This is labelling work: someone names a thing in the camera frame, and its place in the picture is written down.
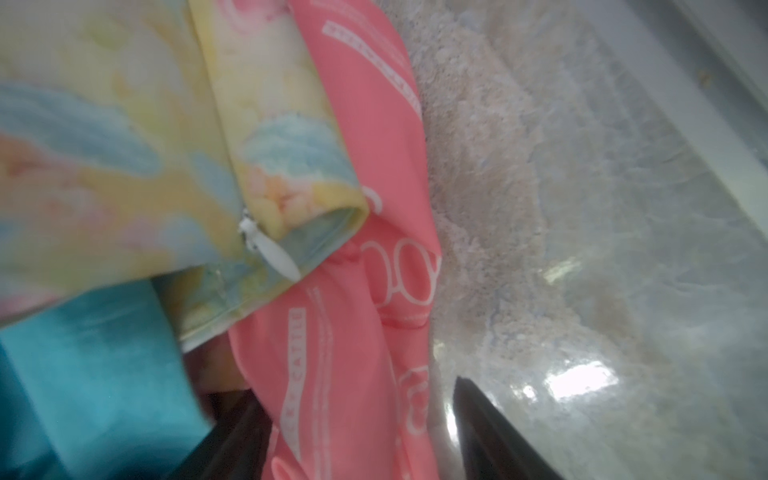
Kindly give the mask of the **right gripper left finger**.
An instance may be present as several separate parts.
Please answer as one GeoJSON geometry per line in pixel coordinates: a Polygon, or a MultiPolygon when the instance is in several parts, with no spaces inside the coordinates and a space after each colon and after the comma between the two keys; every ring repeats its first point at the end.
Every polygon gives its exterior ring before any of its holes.
{"type": "Polygon", "coordinates": [[[166,479],[259,480],[271,431],[268,414],[253,392],[246,390],[166,479]]]}

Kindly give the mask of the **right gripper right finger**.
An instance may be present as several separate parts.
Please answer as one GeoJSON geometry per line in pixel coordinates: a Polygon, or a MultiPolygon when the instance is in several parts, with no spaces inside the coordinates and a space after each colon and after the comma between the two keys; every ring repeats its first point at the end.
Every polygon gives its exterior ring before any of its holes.
{"type": "Polygon", "coordinates": [[[453,412],[468,480],[562,480],[472,380],[456,379],[453,412]]]}

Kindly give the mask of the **pink printed jacket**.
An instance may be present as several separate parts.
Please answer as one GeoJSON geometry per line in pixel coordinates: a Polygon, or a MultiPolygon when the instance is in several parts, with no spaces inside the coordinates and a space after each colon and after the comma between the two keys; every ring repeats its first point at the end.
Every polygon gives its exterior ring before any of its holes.
{"type": "Polygon", "coordinates": [[[265,479],[435,479],[429,318],[442,254],[406,48],[370,1],[291,5],[369,203],[359,232],[229,332],[273,421],[265,479]]]}

